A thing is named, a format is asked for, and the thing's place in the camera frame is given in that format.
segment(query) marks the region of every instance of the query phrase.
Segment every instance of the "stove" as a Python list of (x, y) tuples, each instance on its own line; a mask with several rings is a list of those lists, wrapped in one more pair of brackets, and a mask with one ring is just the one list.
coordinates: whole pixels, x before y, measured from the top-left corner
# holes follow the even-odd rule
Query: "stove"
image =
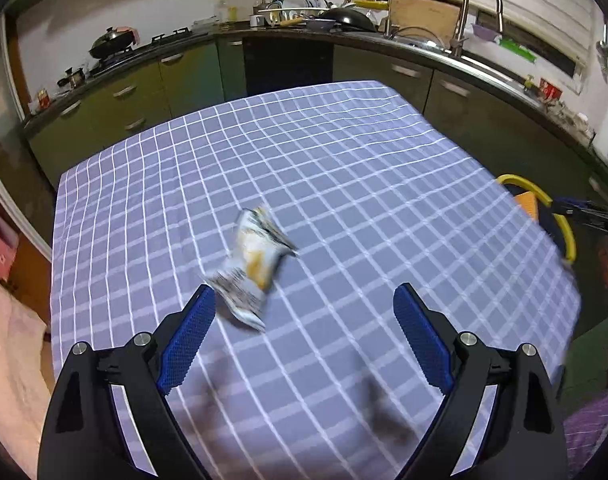
[(152, 48), (171, 44), (175, 41), (184, 40), (191, 37), (192, 34), (193, 33), (187, 27), (183, 27), (174, 30), (172, 34), (168, 34), (167, 36), (165, 34), (153, 36), (151, 42), (148, 44), (142, 45), (135, 49), (128, 47), (125, 50), (112, 54), (104, 59), (100, 59), (92, 69), (88, 70), (88, 75), (91, 77), (97, 77), (110, 68), (114, 68), (115, 66), (124, 63), (129, 59), (133, 59), (133, 57), (145, 54)]
[(173, 43), (174, 41), (183, 40), (184, 38), (189, 38), (193, 33), (188, 30), (188, 27), (177, 28), (174, 30), (172, 34), (166, 36), (165, 34), (160, 34), (159, 36), (153, 36), (153, 40), (150, 44), (158, 46), (165, 45), (168, 43)]

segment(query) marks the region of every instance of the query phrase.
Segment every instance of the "blue gripper pad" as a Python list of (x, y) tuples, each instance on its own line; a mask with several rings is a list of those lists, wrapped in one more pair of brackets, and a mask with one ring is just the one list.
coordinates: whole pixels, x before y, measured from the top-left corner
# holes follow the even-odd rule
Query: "blue gripper pad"
[(193, 359), (215, 318), (215, 292), (206, 287), (186, 314), (162, 354), (157, 388), (164, 395), (186, 378)]
[(444, 395), (448, 395), (454, 382), (450, 352), (439, 338), (424, 309), (428, 311), (426, 307), (420, 306), (406, 285), (398, 286), (393, 295), (393, 312), (397, 322), (428, 383), (439, 388)]

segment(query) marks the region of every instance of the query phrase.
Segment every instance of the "bottle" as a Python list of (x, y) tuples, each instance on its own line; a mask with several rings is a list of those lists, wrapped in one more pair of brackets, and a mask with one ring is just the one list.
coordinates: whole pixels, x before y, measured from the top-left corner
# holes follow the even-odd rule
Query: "bottle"
[(253, 0), (253, 15), (257, 14), (257, 11), (260, 10), (261, 0)]
[(228, 4), (226, 0), (217, 0), (215, 3), (215, 16), (220, 28), (228, 27)]

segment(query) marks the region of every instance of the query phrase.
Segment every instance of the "kettle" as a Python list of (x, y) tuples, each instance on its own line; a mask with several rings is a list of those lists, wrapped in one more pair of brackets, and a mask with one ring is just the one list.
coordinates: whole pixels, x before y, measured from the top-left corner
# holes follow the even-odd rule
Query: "kettle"
[(77, 88), (83, 85), (85, 81), (86, 76), (84, 75), (84, 70), (79, 68), (73, 72), (71, 67), (66, 70), (66, 77), (57, 81), (57, 86), (59, 86), (59, 88), (63, 88), (69, 84), (70, 88)]

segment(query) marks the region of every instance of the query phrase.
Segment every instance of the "metal screw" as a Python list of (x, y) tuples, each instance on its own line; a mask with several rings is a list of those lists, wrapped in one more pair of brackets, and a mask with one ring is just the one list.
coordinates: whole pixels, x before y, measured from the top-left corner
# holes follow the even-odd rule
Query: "metal screw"
[(150, 343), (150, 334), (148, 332), (140, 332), (133, 339), (135, 346), (146, 346)]
[(535, 355), (538, 352), (538, 349), (536, 349), (530, 343), (524, 343), (522, 345), (522, 352), (524, 352), (528, 357), (533, 357), (533, 355)]
[(470, 332), (463, 332), (460, 335), (460, 341), (466, 346), (475, 346), (478, 343), (478, 337)]
[(81, 355), (85, 351), (87, 351), (87, 349), (88, 349), (88, 345), (84, 342), (75, 343), (74, 345), (72, 345), (72, 353), (75, 355)]

